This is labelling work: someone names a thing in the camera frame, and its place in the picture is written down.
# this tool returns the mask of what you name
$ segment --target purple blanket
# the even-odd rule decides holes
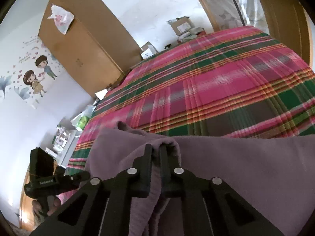
[[[165,137],[118,122],[103,128],[85,169],[103,180],[130,168],[154,147],[173,145],[181,166],[197,177],[221,177],[287,236],[296,236],[315,208],[315,136],[233,139],[207,136]],[[153,160],[148,198],[133,198],[129,235],[183,235],[181,203],[160,198],[158,159]]]

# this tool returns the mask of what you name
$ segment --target silver screw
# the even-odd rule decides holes
[[[219,177],[214,177],[214,178],[212,179],[212,182],[213,182],[214,184],[219,185],[219,184],[222,184],[222,179],[219,178]]]
[[[184,170],[182,168],[176,168],[176,169],[174,169],[174,173],[175,174],[183,174]]]
[[[130,175],[136,174],[137,172],[138,172],[138,170],[135,168],[130,168],[127,170],[127,173]]]
[[[91,185],[98,185],[100,183],[100,180],[96,177],[92,178],[90,181]]]

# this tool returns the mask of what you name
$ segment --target white plastic bag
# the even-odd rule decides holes
[[[58,30],[66,34],[72,20],[74,19],[74,15],[66,11],[64,8],[61,8],[56,5],[52,5],[51,7],[52,14],[48,19],[53,19]]]

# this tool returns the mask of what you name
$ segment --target plaid bedsheet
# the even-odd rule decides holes
[[[315,133],[315,74],[292,50],[247,26],[153,56],[97,106],[68,164],[84,169],[102,127],[118,120],[167,136]]]

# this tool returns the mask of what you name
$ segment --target plastic sheet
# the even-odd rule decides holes
[[[255,26],[269,34],[265,14],[259,0],[206,0],[221,30]]]

